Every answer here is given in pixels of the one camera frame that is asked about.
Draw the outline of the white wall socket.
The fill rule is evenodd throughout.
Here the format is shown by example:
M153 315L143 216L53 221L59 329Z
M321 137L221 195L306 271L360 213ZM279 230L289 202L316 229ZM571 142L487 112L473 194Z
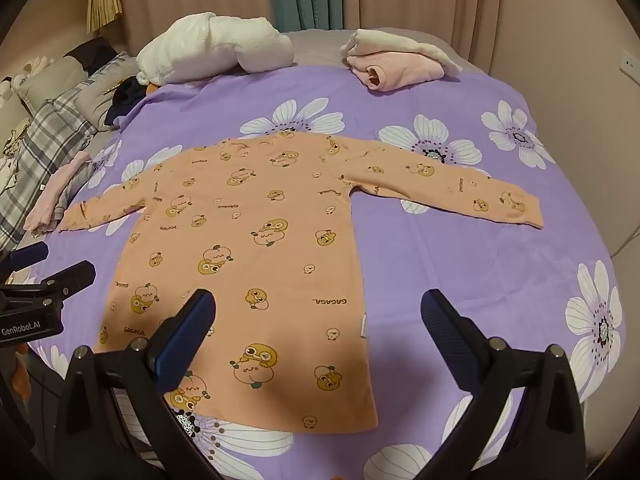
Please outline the white wall socket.
M626 50L620 56L620 70L636 84L640 84L640 60Z

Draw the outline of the light pink small garment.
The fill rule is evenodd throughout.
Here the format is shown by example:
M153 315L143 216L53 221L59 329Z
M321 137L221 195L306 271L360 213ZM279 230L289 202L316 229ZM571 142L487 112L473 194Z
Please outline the light pink small garment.
M77 171L90 162L91 156L86 151L79 151L74 158L66 165L61 166L50 177L43 191L41 192L34 208L26 217L24 230L33 233L42 226L47 226L53 216L54 207L58 203L64 188L70 183Z

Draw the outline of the orange cartoon print shirt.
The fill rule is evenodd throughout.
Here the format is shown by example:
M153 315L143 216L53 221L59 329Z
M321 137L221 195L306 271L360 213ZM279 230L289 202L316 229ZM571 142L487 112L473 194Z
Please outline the orange cartoon print shirt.
M216 318L177 411L281 431L375 428L350 193L542 226L535 196L476 169L373 140L277 132L172 156L70 206L64 231L136 224L107 295L100 346L154 332L194 290Z

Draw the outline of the dark navy clothing pile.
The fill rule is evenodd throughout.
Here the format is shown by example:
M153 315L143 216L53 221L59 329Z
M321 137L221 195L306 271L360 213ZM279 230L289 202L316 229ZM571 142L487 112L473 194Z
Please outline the dark navy clothing pile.
M146 97L147 86L140 84L136 76L124 79L115 89L112 105L108 108L104 124L113 127L115 120L127 116Z

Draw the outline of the purple floral bedsheet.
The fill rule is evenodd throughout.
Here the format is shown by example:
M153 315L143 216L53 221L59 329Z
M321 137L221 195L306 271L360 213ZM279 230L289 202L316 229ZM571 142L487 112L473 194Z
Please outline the purple floral bedsheet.
M354 188L362 332L378 423L352 434L291 432L172 408L206 463L225 477L408 479L424 467L471 402L422 323L420 300L432 288L487 335L529 350L561 346L582 399L614 370L627 331L608 252L538 139L524 99L482 74L386 94L322 66L170 84L122 120L73 205L191 148L277 132L384 142L476 169L535 196L544 223L484 220ZM80 260L96 267L94 283L66 302L63 333L32 346L49 370L65 375L83 344L106 351L107 295L135 224L126 216L48 237L48 258L32 269L32 281Z

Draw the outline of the cream folded garment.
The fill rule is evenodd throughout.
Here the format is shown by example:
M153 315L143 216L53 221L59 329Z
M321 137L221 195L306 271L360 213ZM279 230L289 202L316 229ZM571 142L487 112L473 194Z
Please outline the cream folded garment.
M414 39L383 32L375 29L357 29L348 38L346 44L340 47L342 58L350 56L365 56L382 52L415 53L424 55L442 66L449 77L457 77L462 73L462 67L440 47L434 44L424 44Z

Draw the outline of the tan fringed hanging cloth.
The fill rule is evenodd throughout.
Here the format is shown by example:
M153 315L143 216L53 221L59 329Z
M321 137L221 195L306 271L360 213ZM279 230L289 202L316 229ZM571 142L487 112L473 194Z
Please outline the tan fringed hanging cloth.
M87 32L97 32L122 15L120 0L88 0L86 25Z

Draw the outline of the grey plaid pillow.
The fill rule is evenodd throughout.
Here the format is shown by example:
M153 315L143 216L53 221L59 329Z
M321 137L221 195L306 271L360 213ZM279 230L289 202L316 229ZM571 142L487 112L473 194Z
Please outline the grey plaid pillow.
M96 154L105 145L113 129L89 108L110 105L113 88L137 71L136 60L122 52L74 88L43 101L17 152L16 183L1 193L3 249L24 237L26 217L52 174L77 152Z

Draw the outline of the white fluffy folded blanket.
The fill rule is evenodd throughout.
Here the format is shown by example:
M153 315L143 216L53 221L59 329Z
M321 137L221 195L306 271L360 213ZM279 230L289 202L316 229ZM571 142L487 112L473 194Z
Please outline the white fluffy folded blanket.
M221 75L236 66L249 74L280 70L293 64L294 48L266 18L204 12L179 18L146 44L136 61L138 83L160 87Z

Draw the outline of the pink folded garment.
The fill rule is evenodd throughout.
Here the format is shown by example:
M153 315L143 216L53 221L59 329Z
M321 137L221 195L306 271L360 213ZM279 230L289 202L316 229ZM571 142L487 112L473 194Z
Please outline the pink folded garment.
M392 92L445 77L439 62L419 53L380 52L349 56L352 73L371 91Z

